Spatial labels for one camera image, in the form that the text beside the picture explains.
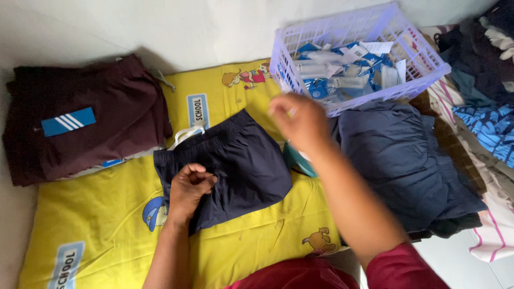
green object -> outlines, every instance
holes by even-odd
[[[288,169],[298,166],[302,172],[310,177],[317,177],[308,160],[303,158],[288,142],[284,145],[284,161]]]

stack of shorts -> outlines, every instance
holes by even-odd
[[[279,145],[246,110],[187,139],[173,151],[154,152],[168,209],[171,180],[183,166],[194,162],[216,175],[218,182],[212,193],[200,199],[189,235],[278,203],[292,187]]]
[[[3,135],[14,185],[91,173],[151,154],[173,131],[135,55],[87,68],[18,67]]]

red sleeve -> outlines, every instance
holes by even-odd
[[[408,243],[378,254],[366,276],[370,289],[450,289]]]

person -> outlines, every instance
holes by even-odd
[[[370,289],[449,288],[331,140],[321,106],[306,97],[286,94],[271,100],[269,113],[282,135],[311,159],[334,221],[362,265]],[[217,181],[205,170],[190,164],[173,178],[168,219],[143,288],[188,287],[188,221],[201,196],[210,193]],[[228,288],[358,289],[359,285],[323,258],[303,258],[263,268]]]

floor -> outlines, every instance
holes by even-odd
[[[472,230],[466,230],[449,239],[432,237],[414,247],[452,289],[514,289],[514,256],[481,261],[468,253],[475,238]],[[362,271],[361,288],[368,289]]]

